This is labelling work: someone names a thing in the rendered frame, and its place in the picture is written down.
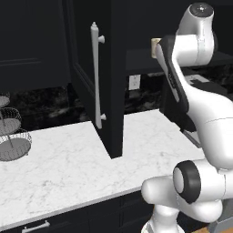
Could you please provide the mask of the black open cabinet door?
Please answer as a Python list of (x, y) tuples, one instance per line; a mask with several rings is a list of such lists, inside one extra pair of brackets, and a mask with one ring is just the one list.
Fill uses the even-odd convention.
[[(71, 83), (112, 158), (123, 153), (126, 84), (127, 0), (63, 0)], [(96, 126), (95, 77), (90, 27), (99, 44), (99, 94), (102, 128)]]

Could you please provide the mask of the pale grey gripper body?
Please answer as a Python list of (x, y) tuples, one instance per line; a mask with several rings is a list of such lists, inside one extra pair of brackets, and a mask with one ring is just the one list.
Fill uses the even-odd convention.
[(201, 86), (209, 83), (206, 78), (198, 74), (185, 76), (185, 79), (192, 86)]

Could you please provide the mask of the black open cabinet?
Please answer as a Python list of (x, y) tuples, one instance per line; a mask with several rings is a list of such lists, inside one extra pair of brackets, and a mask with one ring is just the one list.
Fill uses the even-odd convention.
[(127, 0), (127, 75), (159, 72), (151, 57), (151, 39), (174, 35), (187, 8), (205, 2), (214, 8), (218, 51), (208, 66), (233, 63), (233, 0)]

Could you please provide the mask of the black base cupboard front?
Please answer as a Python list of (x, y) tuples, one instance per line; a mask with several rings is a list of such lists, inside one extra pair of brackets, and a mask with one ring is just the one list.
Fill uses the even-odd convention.
[(141, 233), (153, 205), (139, 191), (88, 207), (89, 233)]

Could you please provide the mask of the white wall socket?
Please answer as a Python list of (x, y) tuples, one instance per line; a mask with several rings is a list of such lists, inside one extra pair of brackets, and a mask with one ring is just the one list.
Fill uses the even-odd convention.
[(128, 89), (137, 90), (140, 88), (140, 78), (141, 75), (132, 75), (129, 77)]

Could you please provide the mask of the black closed wall cabinet door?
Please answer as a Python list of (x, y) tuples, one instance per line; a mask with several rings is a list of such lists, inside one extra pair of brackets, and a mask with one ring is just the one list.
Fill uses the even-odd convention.
[(0, 91), (64, 86), (68, 78), (62, 0), (0, 0)]

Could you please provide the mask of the black drawer front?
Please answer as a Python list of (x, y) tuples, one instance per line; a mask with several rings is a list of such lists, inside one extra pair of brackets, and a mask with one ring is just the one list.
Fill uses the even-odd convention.
[(24, 223), (17, 223), (8, 229), (0, 230), (0, 233), (21, 233), (24, 227), (35, 227), (43, 224), (46, 220), (50, 223), (48, 233), (90, 233), (88, 207), (77, 208), (47, 218), (30, 219)]

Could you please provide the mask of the beige glass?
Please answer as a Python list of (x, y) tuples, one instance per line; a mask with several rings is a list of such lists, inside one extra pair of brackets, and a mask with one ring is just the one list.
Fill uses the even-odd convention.
[(161, 38), (151, 38), (151, 56), (154, 59), (157, 59), (156, 49), (157, 49), (157, 44), (159, 43), (160, 40)]

